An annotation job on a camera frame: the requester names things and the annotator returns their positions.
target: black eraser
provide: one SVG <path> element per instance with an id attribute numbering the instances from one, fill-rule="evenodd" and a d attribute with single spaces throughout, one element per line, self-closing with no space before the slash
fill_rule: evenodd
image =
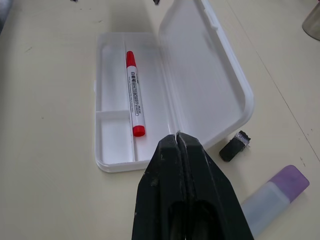
<path id="1" fill-rule="evenodd" d="M 240 131 L 222 148 L 219 152 L 220 157 L 225 162 L 230 162 L 249 144 L 250 140 L 251 138 L 244 131 Z"/>

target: red marker cap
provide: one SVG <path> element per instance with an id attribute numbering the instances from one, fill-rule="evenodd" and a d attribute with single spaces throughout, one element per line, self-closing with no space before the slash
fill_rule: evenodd
<path id="1" fill-rule="evenodd" d="M 128 51 L 126 53 L 126 67 L 134 66 L 137 67 L 136 61 L 135 61 L 135 56 L 132 51 Z"/>
<path id="2" fill-rule="evenodd" d="M 142 137 L 146 134 L 145 127 L 141 126 L 141 125 L 134 126 L 132 131 L 133 131 L 133 136 L 135 136 L 135 137 Z"/>

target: table surface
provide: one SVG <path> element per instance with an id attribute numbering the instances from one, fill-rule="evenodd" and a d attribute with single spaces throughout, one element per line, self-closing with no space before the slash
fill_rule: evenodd
<path id="1" fill-rule="evenodd" d="M 240 202 L 287 165 L 310 186 L 258 237 L 320 238 L 320 42 L 302 22 L 315 0 L 211 0 L 255 95 L 232 162 L 208 153 Z M 94 157 L 97 37 L 154 32 L 172 0 L 16 0 L 0 35 L 0 238 L 131 239 L 143 171 Z"/>

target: clear plastic container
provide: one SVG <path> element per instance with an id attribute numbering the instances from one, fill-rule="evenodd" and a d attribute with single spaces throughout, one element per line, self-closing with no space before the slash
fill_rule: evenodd
<path id="1" fill-rule="evenodd" d="M 308 186 L 308 179 L 289 165 L 244 201 L 241 208 L 252 235 L 257 237 Z"/>
<path id="2" fill-rule="evenodd" d="M 320 41 L 320 2 L 306 17 L 302 28 L 310 37 Z"/>

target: translucent plastic tube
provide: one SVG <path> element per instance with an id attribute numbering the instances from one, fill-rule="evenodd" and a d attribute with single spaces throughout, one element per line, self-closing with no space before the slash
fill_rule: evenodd
<path id="1" fill-rule="evenodd" d="M 253 237 L 257 237 L 307 187 L 309 181 L 293 165 L 286 166 L 241 205 Z"/>

